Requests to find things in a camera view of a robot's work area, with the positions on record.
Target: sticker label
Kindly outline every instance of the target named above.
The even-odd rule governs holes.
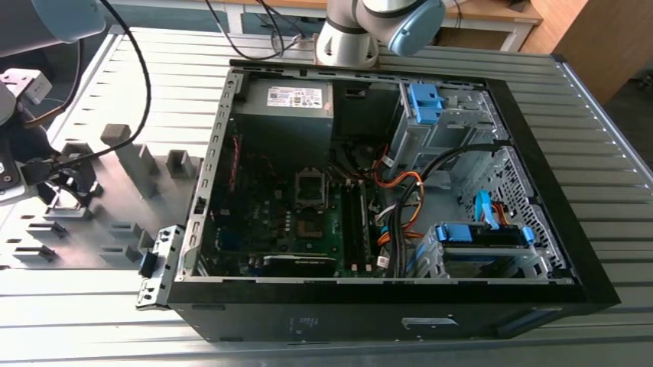
[[[379,256],[377,258],[377,266],[379,268],[387,269],[387,266],[390,265],[390,259],[386,258],[385,256]]]
[[[273,107],[322,108],[322,89],[273,86],[267,90],[267,105]]]
[[[391,159],[389,156],[386,156],[386,155],[383,155],[383,156],[381,157],[381,161],[382,161],[382,162],[383,162],[383,163],[385,163],[385,164],[386,164],[386,165],[387,165],[390,168],[391,168],[393,164],[395,163],[395,162],[393,161],[393,159]]]

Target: gray robot arm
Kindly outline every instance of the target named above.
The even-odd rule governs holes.
[[[445,17],[441,0],[338,0],[326,7],[318,61],[338,67],[373,67],[378,42],[409,56],[430,42]]]

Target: metal table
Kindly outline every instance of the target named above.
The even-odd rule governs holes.
[[[202,157],[235,53],[214,33],[138,28],[135,35],[154,84],[152,115],[140,143],[154,154],[174,147]],[[238,35],[235,42],[254,56],[271,52],[268,37]],[[285,60],[310,63],[311,47],[289,51]],[[140,284],[135,271],[5,270],[0,271],[0,295],[8,296],[0,297],[0,361],[88,365],[158,359],[158,365],[166,361],[215,365],[220,359],[238,360],[239,365],[264,360],[266,365],[493,366],[550,365],[556,358],[556,365],[650,364],[652,174],[569,66],[548,56],[441,47],[410,58],[382,48],[381,63],[389,70],[509,82],[622,304],[510,340],[211,345],[175,313],[135,311]],[[96,139],[107,122],[136,124],[143,90],[132,45],[122,34],[111,33],[84,75],[75,108],[59,117],[51,138]]]

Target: gray fixture block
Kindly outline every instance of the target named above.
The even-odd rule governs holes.
[[[114,266],[132,266],[143,255],[131,246],[102,247],[100,258]]]
[[[152,154],[150,153],[150,149],[146,144],[134,144],[136,150],[139,151],[139,158],[143,162],[144,168],[147,169],[148,174],[154,174],[156,171],[156,161],[154,160]]]
[[[108,124],[102,132],[100,140],[104,144],[114,146],[120,144],[132,134],[132,130],[128,125],[122,124]],[[156,193],[156,187],[154,185],[152,177],[150,177],[151,166],[147,165],[146,159],[140,158],[140,153],[143,149],[136,148],[134,144],[127,144],[122,147],[115,154],[119,157],[119,162],[123,165],[123,169],[130,176],[140,195],[144,198],[150,198]]]
[[[94,150],[88,146],[87,143],[66,143],[62,149],[62,154],[66,156],[71,156],[71,154],[91,154]]]
[[[56,257],[54,251],[44,245],[19,246],[11,255],[28,264],[47,264]]]
[[[172,178],[195,178],[196,168],[187,151],[171,150],[167,154],[166,167]]]
[[[35,239],[63,239],[67,235],[67,230],[54,220],[48,220],[29,223],[27,233]]]
[[[140,234],[138,249],[139,249],[140,253],[144,255],[146,252],[152,247],[154,247],[154,239],[152,239],[152,236],[147,233],[147,231],[143,231],[143,233]]]
[[[135,222],[112,222],[110,224],[110,234],[116,241],[140,241],[143,228]]]
[[[83,207],[79,209],[48,208],[43,216],[45,220],[75,220],[75,221],[91,220],[92,217],[94,217],[94,212],[91,212],[88,207]]]

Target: cable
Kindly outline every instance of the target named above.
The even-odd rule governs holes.
[[[243,57],[247,60],[251,60],[251,61],[264,61],[264,60],[273,59],[275,57],[282,57],[283,56],[283,52],[286,50],[289,50],[293,46],[295,46],[297,39],[293,39],[293,42],[289,44],[287,47],[285,46],[282,33],[279,31],[279,26],[277,25],[277,20],[273,18],[273,14],[271,14],[271,12],[274,12],[277,10],[274,10],[266,4],[266,2],[263,0],[256,0],[256,2],[263,6],[263,9],[266,10],[267,15],[270,16],[270,20],[273,21],[273,25],[275,26],[274,32],[277,32],[277,34],[279,35],[279,43],[282,45],[282,49],[279,51],[275,51],[274,54],[271,54],[270,56],[264,56],[264,57],[251,57],[251,56],[247,56],[246,54],[243,54],[243,52],[240,51],[240,49],[235,46],[234,41],[231,40],[231,36],[228,35],[228,33],[223,29],[223,25],[220,23],[220,20],[218,19],[218,15],[215,14],[215,10],[214,10],[214,6],[211,5],[211,1],[210,0],[204,0],[204,3],[206,3],[206,5],[208,6],[208,9],[210,9],[210,13],[214,16],[215,24],[218,25],[218,28],[219,28],[220,32],[223,33],[223,36],[227,39],[227,42],[231,45],[231,48],[234,49],[235,53],[239,54],[240,57]],[[275,49],[275,42],[271,41],[271,43],[273,43],[273,49]]]
[[[144,123],[147,122],[147,118],[150,116],[150,107],[152,105],[152,84],[150,82],[150,72],[147,70],[147,64],[144,62],[143,52],[140,51],[140,47],[139,47],[139,44],[136,42],[136,38],[134,37],[134,33],[130,30],[130,27],[127,26],[127,24],[124,23],[124,20],[120,17],[120,14],[114,9],[114,7],[111,6],[111,4],[110,4],[110,2],[107,0],[100,0],[100,3],[104,5],[106,10],[111,13],[111,15],[115,18],[115,21],[119,22],[120,27],[124,29],[124,34],[127,35],[130,41],[132,42],[134,51],[136,52],[136,56],[138,56],[138,59],[139,59],[139,64],[140,64],[140,68],[143,70],[143,77],[144,77],[144,108],[143,108],[143,116],[140,117],[140,124],[139,124],[139,126],[136,128],[136,131],[134,132],[132,136],[130,136],[122,143],[118,143],[115,146],[108,147],[103,151],[99,151],[96,153],[87,154],[87,155],[84,155],[84,156],[74,159],[72,161],[68,161],[68,162],[56,164],[54,166],[55,170],[62,169],[62,168],[66,168],[66,167],[72,167],[76,164],[79,164],[82,161],[87,161],[88,159],[98,158],[98,157],[103,156],[104,154],[108,154],[112,151],[119,150],[126,145],[130,145],[136,140],[136,138],[140,135],[140,133],[143,132]]]
[[[71,93],[68,94],[68,98],[66,99],[66,101],[63,101],[59,107],[55,107],[43,115],[27,121],[24,123],[25,128],[36,128],[37,126],[41,126],[49,121],[49,118],[59,116],[66,112],[67,108],[72,104],[72,101],[75,100],[78,91],[80,90],[82,69],[84,69],[84,39],[78,40],[78,64],[75,69],[75,79],[72,81],[72,88],[71,88]]]
[[[461,29],[461,27],[462,27],[461,3],[458,2],[458,0],[453,0],[453,2],[457,4],[457,10],[458,10],[458,14],[457,14],[457,28]]]
[[[275,8],[273,8],[271,6],[270,6],[270,10],[273,11],[273,13],[275,13],[275,14],[279,16],[279,18],[281,18],[281,19],[282,19],[282,20],[283,20],[286,23],[289,23],[289,24],[290,24],[290,26],[291,26],[293,28],[295,28],[297,33],[298,33],[298,34],[301,34],[302,38],[306,38],[305,31],[303,31],[303,30],[302,30],[302,28],[301,28],[301,27],[297,25],[297,23],[299,22],[299,17],[297,17],[297,20],[295,20],[295,21],[290,21],[290,20],[287,19],[286,15],[282,15],[282,14],[281,14],[281,13],[277,11],[277,9],[275,9]],[[259,14],[254,13],[254,15],[256,15],[256,18],[258,18],[258,19],[262,21],[262,23],[264,24],[264,26],[263,26],[263,27],[274,27],[274,25],[273,25],[273,24],[270,24],[270,23],[267,23],[267,20],[266,20],[266,19],[264,19],[264,18],[263,18],[263,17],[262,17]]]
[[[502,147],[501,145],[496,145],[496,144],[473,144],[473,145],[463,145],[458,148],[453,148],[453,149],[445,151],[426,165],[426,168],[421,174],[422,181],[426,181],[431,171],[437,171],[453,158],[455,158],[458,155],[463,154],[465,152],[467,152],[467,151],[489,151],[489,152],[493,152],[493,151],[498,151],[501,149],[501,147]],[[410,184],[409,188],[405,190],[405,193],[403,193],[399,201],[397,202],[395,209],[393,210],[393,214],[390,217],[390,224],[387,226],[387,233],[389,233],[390,240],[391,240],[391,249],[397,253],[401,252],[403,254],[403,256],[405,256],[405,252],[406,252],[406,246],[403,244],[403,236],[397,235],[397,234],[403,234],[403,229],[402,229],[402,224],[401,224],[401,212],[403,209],[403,205],[410,198],[410,193],[415,190],[417,185],[418,185],[418,181],[414,181]],[[395,273],[401,277],[403,277],[405,276],[405,267],[401,267],[401,264],[397,265],[398,262],[395,262],[395,266],[398,266],[398,269],[395,269]]]

